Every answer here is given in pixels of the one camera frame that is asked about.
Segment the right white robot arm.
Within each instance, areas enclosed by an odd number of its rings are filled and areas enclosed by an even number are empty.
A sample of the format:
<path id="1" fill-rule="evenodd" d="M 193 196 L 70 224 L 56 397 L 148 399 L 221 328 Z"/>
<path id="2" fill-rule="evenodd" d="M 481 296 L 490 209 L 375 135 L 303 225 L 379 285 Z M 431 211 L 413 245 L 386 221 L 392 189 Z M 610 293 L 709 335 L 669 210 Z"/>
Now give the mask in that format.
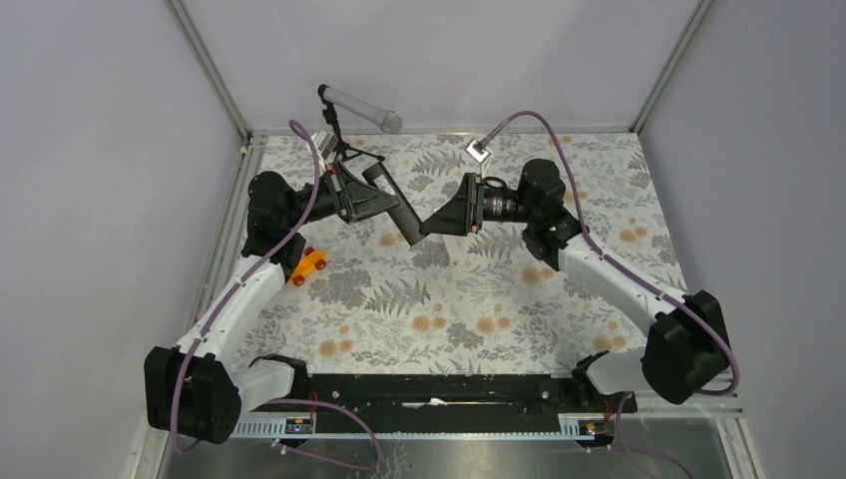
<path id="1" fill-rule="evenodd" d="M 600 352 L 573 370 L 574 401 L 596 411 L 613 394 L 650 389 L 671 404 L 708 394 L 706 385 L 736 363 L 718 300 L 705 290 L 687 294 L 610 256 L 566 208 L 556 164 L 524 164 L 515 189 L 468 173 L 459 190 L 422 223 L 420 232 L 465 237 L 487 222 L 524 225 L 522 239 L 537 260 L 588 286 L 622 312 L 646 338 L 622 353 Z"/>

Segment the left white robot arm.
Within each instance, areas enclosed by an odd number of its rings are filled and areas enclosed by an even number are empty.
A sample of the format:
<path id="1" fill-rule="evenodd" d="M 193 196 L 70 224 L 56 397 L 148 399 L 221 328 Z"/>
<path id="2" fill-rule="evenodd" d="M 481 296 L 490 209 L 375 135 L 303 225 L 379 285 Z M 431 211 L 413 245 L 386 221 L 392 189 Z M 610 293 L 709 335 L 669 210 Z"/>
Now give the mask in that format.
<path id="1" fill-rule="evenodd" d="M 362 182 L 338 163 L 299 191 L 276 172 L 255 176 L 248 185 L 247 239 L 230 281 L 174 346 L 156 346 L 145 359 L 149 425 L 222 444 L 243 415 L 272 400 L 287 410 L 303 406 L 311 391 L 305 361 L 270 353 L 240 370 L 239 346 L 268 302 L 294 283 L 310 251 L 300 227 L 333 215 L 357 222 L 398 204 L 387 181 Z"/>

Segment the black remote control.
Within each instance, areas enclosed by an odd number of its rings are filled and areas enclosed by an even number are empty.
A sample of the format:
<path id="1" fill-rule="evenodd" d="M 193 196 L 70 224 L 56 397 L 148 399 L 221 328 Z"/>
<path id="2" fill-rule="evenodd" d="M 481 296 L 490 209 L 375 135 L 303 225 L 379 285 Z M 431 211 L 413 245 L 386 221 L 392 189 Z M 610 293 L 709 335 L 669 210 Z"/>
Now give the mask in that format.
<path id="1" fill-rule="evenodd" d="M 387 214 L 410 246 L 426 238 L 421 233 L 422 222 L 419 216 L 381 162 L 364 170 L 362 175 L 370 186 L 390 195 L 395 200 L 396 205 L 388 209 Z"/>

